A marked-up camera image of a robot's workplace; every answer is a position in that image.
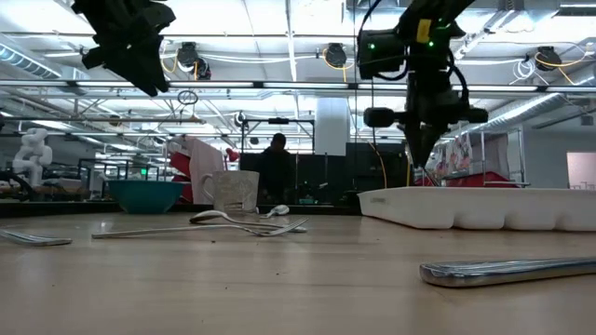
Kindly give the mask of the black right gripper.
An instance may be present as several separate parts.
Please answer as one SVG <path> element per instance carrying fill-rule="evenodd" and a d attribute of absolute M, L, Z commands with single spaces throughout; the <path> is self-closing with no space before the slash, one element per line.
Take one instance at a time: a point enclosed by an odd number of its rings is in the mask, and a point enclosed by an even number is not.
<path fill-rule="evenodd" d="M 469 103 L 466 79 L 454 64 L 450 42 L 464 35 L 456 22 L 440 20 L 400 22 L 392 29 L 362 33 L 362 77 L 407 79 L 404 110 L 369 107 L 364 123 L 369 127 L 404 125 L 415 167 L 426 166 L 445 127 L 460 121 L 480 124 L 488 120 L 486 110 Z M 422 135 L 421 124 L 425 125 Z"/>

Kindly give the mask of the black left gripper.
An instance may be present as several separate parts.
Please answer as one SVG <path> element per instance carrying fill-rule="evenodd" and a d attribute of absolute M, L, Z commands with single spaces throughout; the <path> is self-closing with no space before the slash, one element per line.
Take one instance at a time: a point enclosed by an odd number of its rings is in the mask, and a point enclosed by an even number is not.
<path fill-rule="evenodd" d="M 87 68 L 103 65 L 150 97 L 169 90 L 159 44 L 151 44 L 176 20 L 163 1 L 74 0 L 72 10 L 84 16 L 95 32 L 92 39 L 97 46 L 82 58 Z"/>

